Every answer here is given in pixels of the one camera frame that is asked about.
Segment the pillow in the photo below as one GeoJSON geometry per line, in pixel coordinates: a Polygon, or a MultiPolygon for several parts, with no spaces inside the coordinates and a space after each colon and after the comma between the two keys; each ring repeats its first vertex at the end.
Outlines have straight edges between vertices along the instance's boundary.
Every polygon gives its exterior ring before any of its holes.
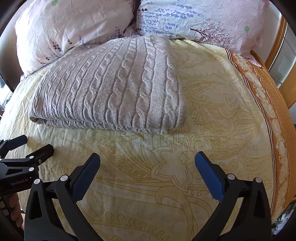
{"type": "Polygon", "coordinates": [[[142,0],[137,31],[213,44],[253,59],[269,0],[142,0]]]}
{"type": "Polygon", "coordinates": [[[25,76],[81,44],[102,44],[123,33],[134,0],[34,0],[15,24],[25,76]]]}

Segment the bed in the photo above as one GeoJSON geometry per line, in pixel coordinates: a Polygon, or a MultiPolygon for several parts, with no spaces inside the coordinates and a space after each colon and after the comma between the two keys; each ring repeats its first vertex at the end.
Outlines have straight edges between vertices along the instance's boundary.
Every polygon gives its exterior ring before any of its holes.
{"type": "MultiPolygon", "coordinates": [[[[37,125],[29,120],[29,103],[50,65],[19,83],[0,122],[2,139],[28,137],[7,158],[53,145],[54,156],[40,166],[44,182],[71,173],[92,153],[100,155],[101,168],[78,206],[104,240],[190,241],[218,204],[195,168],[198,151],[239,179],[261,177],[273,220],[295,196],[295,128],[259,56],[252,53],[262,67],[213,45],[176,39],[170,46],[188,101],[181,129],[158,135],[37,125]]],[[[19,193],[24,210],[28,195],[19,193]]]]}

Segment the patterned bedspread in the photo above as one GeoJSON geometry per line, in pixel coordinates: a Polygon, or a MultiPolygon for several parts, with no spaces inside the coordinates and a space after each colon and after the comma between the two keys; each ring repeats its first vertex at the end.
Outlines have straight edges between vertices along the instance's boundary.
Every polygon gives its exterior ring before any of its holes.
{"type": "MultiPolygon", "coordinates": [[[[101,168],[78,206],[104,240],[190,241],[218,204],[194,165],[201,150],[226,173],[261,177],[273,219],[296,193],[296,133],[268,71],[219,47],[170,43],[189,107],[180,130],[161,136],[36,125],[28,105],[48,67],[19,84],[0,122],[2,139],[28,136],[8,158],[54,146],[54,156],[40,166],[43,181],[70,174],[93,152],[100,155],[101,168]]],[[[23,209],[28,194],[20,193],[23,209]]],[[[71,232],[58,203],[56,208],[71,232]]]]}

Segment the cable knit blanket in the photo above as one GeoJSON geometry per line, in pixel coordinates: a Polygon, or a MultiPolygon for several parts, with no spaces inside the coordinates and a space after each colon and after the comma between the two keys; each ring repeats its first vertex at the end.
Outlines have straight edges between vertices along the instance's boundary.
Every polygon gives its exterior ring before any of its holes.
{"type": "Polygon", "coordinates": [[[29,110],[46,126],[165,134],[186,120],[181,84],[164,35],[77,46],[47,71],[29,110]]]}

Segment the blanket fold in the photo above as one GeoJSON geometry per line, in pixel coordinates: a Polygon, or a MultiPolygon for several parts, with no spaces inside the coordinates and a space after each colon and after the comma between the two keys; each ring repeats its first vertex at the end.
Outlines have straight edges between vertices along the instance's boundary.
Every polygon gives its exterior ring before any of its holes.
{"type": "Polygon", "coordinates": [[[52,64],[32,97],[46,126],[165,134],[184,125],[185,98],[163,35],[77,46],[52,64]]]}

